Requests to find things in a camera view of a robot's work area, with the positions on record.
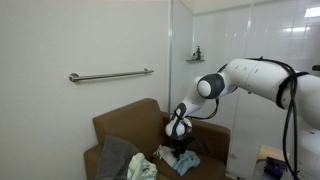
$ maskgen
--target small shelf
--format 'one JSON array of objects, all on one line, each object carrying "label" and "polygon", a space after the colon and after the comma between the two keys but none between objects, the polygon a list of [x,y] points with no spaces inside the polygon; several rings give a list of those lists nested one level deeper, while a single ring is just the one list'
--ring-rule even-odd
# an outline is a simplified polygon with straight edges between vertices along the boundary
[{"label": "small shelf", "polygon": [[200,59],[200,60],[198,60],[198,59],[187,59],[186,61],[196,63],[196,62],[203,62],[205,60],[204,59]]}]

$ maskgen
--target grab bar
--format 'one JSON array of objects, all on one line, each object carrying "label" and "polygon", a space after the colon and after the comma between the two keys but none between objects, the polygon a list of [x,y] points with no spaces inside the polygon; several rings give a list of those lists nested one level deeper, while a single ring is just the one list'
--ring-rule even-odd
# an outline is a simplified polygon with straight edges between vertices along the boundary
[{"label": "grab bar", "polygon": [[137,72],[103,74],[103,75],[94,75],[94,76],[79,76],[77,73],[71,73],[69,75],[69,80],[71,82],[78,82],[78,81],[90,80],[90,79],[112,78],[112,77],[119,77],[119,76],[131,76],[131,75],[137,75],[137,74],[149,74],[152,72],[153,72],[153,70],[144,69],[144,71],[137,71]]}]

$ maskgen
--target cloth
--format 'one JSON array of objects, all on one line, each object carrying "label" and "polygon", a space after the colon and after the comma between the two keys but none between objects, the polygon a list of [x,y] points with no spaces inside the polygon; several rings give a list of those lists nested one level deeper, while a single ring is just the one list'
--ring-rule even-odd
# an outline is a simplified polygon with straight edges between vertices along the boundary
[{"label": "cloth", "polygon": [[180,154],[179,160],[174,165],[175,169],[180,176],[183,176],[189,168],[197,167],[200,164],[200,159],[193,151],[186,151],[184,154]]},{"label": "cloth", "polygon": [[138,152],[138,148],[130,142],[114,136],[106,136],[96,180],[127,179],[131,158]]},{"label": "cloth", "polygon": [[153,153],[154,157],[159,157],[159,159],[164,159],[170,167],[174,167],[174,165],[177,163],[177,158],[172,154],[173,149],[162,146],[161,144],[158,147],[158,150]]},{"label": "cloth", "polygon": [[128,180],[154,180],[157,176],[156,165],[147,161],[142,153],[134,155],[127,173]]}]

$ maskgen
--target couch armrest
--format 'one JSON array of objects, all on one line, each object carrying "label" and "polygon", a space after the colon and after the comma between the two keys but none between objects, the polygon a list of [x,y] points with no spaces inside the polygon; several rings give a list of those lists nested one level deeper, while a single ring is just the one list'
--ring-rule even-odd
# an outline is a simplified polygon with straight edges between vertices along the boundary
[{"label": "couch armrest", "polygon": [[103,146],[98,144],[84,153],[87,180],[95,180]]},{"label": "couch armrest", "polygon": [[230,130],[199,120],[191,120],[191,123],[191,135],[196,139],[187,146],[187,149],[219,159],[227,166]]}]

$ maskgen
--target white towel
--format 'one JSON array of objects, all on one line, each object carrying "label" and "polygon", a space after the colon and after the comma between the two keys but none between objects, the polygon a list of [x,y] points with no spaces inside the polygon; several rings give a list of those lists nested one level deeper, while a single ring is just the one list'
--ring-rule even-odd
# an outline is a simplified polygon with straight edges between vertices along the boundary
[{"label": "white towel", "polygon": [[173,149],[162,146],[161,144],[158,147],[158,150],[153,153],[154,157],[159,157],[159,159],[164,159],[170,167],[174,167],[177,163],[177,158],[172,154]]},{"label": "white towel", "polygon": [[157,176],[156,165],[147,161],[142,153],[134,155],[130,161],[128,180],[154,180]]}]

